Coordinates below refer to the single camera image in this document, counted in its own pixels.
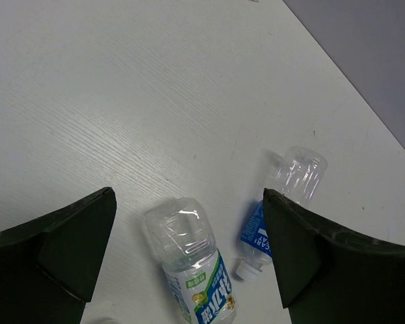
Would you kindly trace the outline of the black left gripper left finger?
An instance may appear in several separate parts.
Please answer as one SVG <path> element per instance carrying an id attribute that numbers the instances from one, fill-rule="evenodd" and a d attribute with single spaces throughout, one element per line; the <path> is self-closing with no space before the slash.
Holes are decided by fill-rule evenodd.
<path id="1" fill-rule="evenodd" d="M 91 302 L 117 201 L 102 188 L 0 232 L 0 323 L 79 323 Z"/>

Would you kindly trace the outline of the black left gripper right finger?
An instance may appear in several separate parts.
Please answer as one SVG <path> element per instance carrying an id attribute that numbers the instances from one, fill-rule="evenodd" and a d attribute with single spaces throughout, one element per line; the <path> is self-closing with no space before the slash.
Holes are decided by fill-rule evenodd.
<path id="1" fill-rule="evenodd" d="M 282 306 L 293 323 L 405 323 L 405 246 L 263 194 Z"/>

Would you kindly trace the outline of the clear bottle dark blue label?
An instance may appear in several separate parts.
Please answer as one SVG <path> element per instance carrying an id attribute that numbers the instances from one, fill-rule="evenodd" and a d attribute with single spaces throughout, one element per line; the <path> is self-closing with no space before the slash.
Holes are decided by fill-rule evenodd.
<path id="1" fill-rule="evenodd" d="M 262 268 L 272 263 L 272 254 L 263 217 L 263 191 L 274 189 L 298 205 L 307 208 L 321 182 L 327 160 L 308 148 L 293 146 L 281 156 L 265 151 L 257 173 L 256 199 L 240 232 L 242 259 L 236 275 L 244 281 L 254 281 Z"/>

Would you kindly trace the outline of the clear bottle green white label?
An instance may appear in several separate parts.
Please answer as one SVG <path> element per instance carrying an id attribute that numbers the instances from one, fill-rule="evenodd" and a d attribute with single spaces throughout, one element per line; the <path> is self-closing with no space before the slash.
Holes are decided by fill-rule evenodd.
<path id="1" fill-rule="evenodd" d="M 144 222 L 186 322 L 232 323 L 232 282 L 201 204 L 194 198 L 167 200 L 148 211 Z"/>

